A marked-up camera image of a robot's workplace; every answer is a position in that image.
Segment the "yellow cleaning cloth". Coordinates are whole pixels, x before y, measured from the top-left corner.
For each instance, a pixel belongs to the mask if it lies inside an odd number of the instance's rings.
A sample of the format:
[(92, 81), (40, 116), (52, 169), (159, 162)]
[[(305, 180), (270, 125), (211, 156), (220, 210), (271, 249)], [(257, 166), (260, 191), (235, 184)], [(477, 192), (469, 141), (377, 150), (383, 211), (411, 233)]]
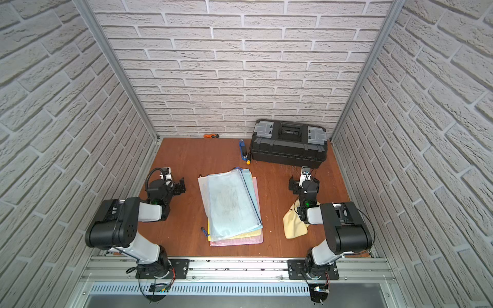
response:
[(295, 239), (308, 233), (308, 225), (297, 214), (299, 203), (295, 202), (284, 215), (282, 222), (286, 239)]

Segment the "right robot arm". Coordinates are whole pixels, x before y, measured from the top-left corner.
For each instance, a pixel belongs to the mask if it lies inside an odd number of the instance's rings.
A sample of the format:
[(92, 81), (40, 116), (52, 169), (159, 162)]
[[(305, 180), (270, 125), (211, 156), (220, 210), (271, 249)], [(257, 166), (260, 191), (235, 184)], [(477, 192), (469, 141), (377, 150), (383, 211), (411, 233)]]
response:
[(297, 199), (283, 218), (285, 237), (295, 239), (306, 235), (310, 225), (322, 225), (325, 239), (308, 250), (301, 269), (303, 278), (319, 278), (346, 255), (368, 251), (374, 236), (353, 202), (320, 204), (317, 201), (320, 182), (317, 179), (294, 180), (288, 189)]

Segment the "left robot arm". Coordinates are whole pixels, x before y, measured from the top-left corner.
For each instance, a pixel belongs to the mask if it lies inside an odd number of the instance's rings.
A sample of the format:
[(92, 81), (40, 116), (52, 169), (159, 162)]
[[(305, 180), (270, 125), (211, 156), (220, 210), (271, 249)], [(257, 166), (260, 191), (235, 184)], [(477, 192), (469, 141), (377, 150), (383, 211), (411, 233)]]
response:
[(168, 219), (174, 196), (186, 192), (183, 178), (174, 181), (170, 168), (154, 168), (145, 180), (147, 198), (108, 199), (101, 202), (85, 234), (89, 248), (117, 252), (135, 260), (127, 269), (137, 279), (176, 279), (177, 272), (163, 246), (155, 244), (138, 231), (139, 223)]

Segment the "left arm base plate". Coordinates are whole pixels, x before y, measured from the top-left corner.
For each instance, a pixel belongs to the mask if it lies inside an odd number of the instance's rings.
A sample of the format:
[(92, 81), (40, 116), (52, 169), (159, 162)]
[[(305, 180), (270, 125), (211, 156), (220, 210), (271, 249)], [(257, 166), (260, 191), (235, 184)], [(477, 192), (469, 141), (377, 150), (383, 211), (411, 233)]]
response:
[(137, 268), (137, 279), (185, 279), (189, 259), (167, 259), (151, 264), (140, 264)]

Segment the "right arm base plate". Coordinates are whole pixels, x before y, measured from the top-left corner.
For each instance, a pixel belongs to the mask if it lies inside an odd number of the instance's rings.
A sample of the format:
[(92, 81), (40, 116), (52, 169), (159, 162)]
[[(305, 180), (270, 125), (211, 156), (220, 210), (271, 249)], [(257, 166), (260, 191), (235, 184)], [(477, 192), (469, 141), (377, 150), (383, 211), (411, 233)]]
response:
[(325, 281), (328, 275), (330, 281), (337, 281), (340, 276), (336, 263), (318, 266), (308, 264), (305, 259), (287, 260), (290, 280)]

